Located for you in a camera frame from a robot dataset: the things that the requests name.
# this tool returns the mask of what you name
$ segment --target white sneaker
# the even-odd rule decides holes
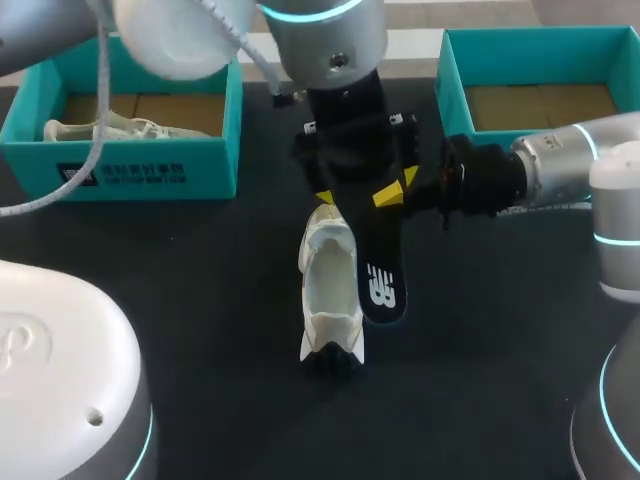
[[[307,224],[298,268],[303,274],[304,335],[300,361],[335,344],[364,364],[356,243],[338,209],[318,207]]]
[[[86,125],[64,125],[58,120],[49,120],[44,126],[45,142],[71,142],[92,140],[97,132],[98,122]],[[202,132],[184,128],[161,127],[144,118],[125,118],[109,112],[105,140],[150,140],[154,138],[205,138]]]

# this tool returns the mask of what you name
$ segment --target white cable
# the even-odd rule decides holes
[[[269,85],[269,92],[273,96],[282,95],[282,83],[278,72],[256,48],[249,43],[246,35],[231,24],[215,0],[191,0],[204,8],[213,19],[218,22],[227,39],[234,47],[241,48],[260,69]]]
[[[0,207],[0,217],[21,215],[23,213],[32,212],[51,205],[61,198],[66,197],[84,181],[87,175],[92,172],[93,168],[98,163],[98,160],[100,160],[109,113],[109,80],[111,75],[109,65],[109,31],[103,23],[103,20],[108,18],[108,13],[104,10],[104,3],[94,1],[90,3],[88,2],[87,4],[93,10],[96,18],[98,19],[98,45],[100,49],[98,59],[98,125],[87,160],[80,170],[78,170],[67,183],[57,190],[54,190],[37,200],[32,200],[30,202],[11,207]]]
[[[502,212],[499,212],[497,216],[511,217],[511,216],[520,215],[523,213],[553,212],[553,211],[566,211],[566,210],[591,210],[591,204],[589,202],[579,202],[579,203],[563,203],[561,205],[551,205],[549,207],[538,207],[538,208],[511,207]]]

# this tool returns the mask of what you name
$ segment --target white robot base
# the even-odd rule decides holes
[[[0,261],[0,478],[153,480],[135,333],[93,285]]]

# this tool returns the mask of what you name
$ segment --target cardboard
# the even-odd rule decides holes
[[[465,88],[476,131],[544,130],[615,115],[606,85]]]
[[[84,125],[96,120],[96,95],[70,95],[62,117],[66,125]],[[110,109],[126,118],[144,118],[163,127],[186,128],[221,137],[225,96],[197,95],[112,95]]]
[[[620,113],[606,85],[541,85],[539,90],[552,128]]]
[[[135,116],[163,127],[186,128],[221,137],[224,95],[140,95]]]
[[[549,127],[537,86],[468,87],[465,93],[477,131]]]
[[[126,118],[133,118],[138,95],[111,95],[111,110]],[[96,95],[69,95],[59,121],[65,125],[86,125],[96,121],[98,97]]]

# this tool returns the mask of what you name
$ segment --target teal cardboard box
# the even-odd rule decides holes
[[[436,96],[446,135],[509,148],[522,135],[640,110],[640,39],[630,27],[447,30]]]
[[[107,141],[93,173],[66,200],[234,197],[242,120],[240,66],[234,62],[197,82],[170,82],[143,70],[117,36],[109,42],[112,95],[166,95],[174,100],[217,95],[220,110],[224,109],[223,119],[219,114],[221,134],[203,139]],[[63,116],[69,98],[96,93],[97,69],[97,41],[91,40],[27,71],[0,132],[0,148],[29,199],[57,189],[84,163],[90,141],[45,143],[43,128],[47,120]]]

